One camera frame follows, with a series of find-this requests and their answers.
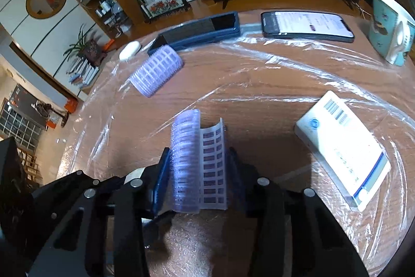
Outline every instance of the plastic table cover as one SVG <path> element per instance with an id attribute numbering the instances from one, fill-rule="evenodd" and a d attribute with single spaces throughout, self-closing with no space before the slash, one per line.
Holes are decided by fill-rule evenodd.
<path id="1" fill-rule="evenodd" d="M 342 16 L 353 43 L 267 39 L 261 10 L 240 13 L 243 35 L 180 52 L 184 67 L 153 97 L 128 77 L 144 48 L 105 65 L 67 140 L 58 177 L 78 169 L 98 179 L 158 162 L 180 112 L 201 111 L 202 127 L 220 117 L 227 146 L 281 186 L 315 189 L 377 276 L 402 242 L 415 213 L 415 67 L 388 64 L 366 34 L 369 22 Z M 353 212 L 322 166 L 294 135 L 295 122 L 328 90 L 355 112 L 385 150 L 392 169 L 364 212 Z M 255 220 L 234 211 L 179 214 L 147 251 L 152 276 L 246 275 Z"/>

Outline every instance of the clear plastic film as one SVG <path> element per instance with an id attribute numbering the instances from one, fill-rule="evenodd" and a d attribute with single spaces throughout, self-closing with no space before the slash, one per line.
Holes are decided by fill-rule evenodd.
<path id="1" fill-rule="evenodd" d="M 281 186 L 314 188 L 377 276 L 415 215 L 415 67 L 388 64 L 365 33 L 369 22 L 342 16 L 354 43 L 264 38 L 260 14 L 240 13 L 243 35 L 180 52 L 184 67 L 151 98 L 128 77 L 147 58 L 157 33 L 140 39 L 134 58 L 116 54 L 78 113 L 59 177 L 82 169 L 97 179 L 158 162 L 171 124 L 199 109 L 201 126 L 223 118 L 228 146 Z M 381 144 L 392 169 L 364 212 L 353 212 L 293 126 L 334 91 Z M 152 276 L 246 275 L 255 222 L 228 211 L 177 215 L 164 247 L 148 252 Z"/>

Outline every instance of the mug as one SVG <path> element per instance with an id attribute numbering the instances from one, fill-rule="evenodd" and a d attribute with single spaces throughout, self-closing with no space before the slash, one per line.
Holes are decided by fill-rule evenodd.
<path id="1" fill-rule="evenodd" d="M 415 36 L 415 20 L 395 0 L 373 0 L 369 40 L 392 65 L 402 66 Z"/>

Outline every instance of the stack of books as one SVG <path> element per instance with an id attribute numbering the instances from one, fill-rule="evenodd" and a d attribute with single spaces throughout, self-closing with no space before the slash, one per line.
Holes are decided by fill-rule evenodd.
<path id="1" fill-rule="evenodd" d="M 86 58 L 76 57 L 66 74 L 69 75 L 69 82 L 81 90 L 91 84 L 99 70 L 98 66 L 92 66 Z"/>

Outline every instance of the window grid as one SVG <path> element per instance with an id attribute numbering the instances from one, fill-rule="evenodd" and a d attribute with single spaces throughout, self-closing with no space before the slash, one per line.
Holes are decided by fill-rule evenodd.
<path id="1" fill-rule="evenodd" d="M 18 145 L 34 153 L 41 129 L 18 114 L 5 100 L 0 115 L 0 133 L 14 137 Z"/>

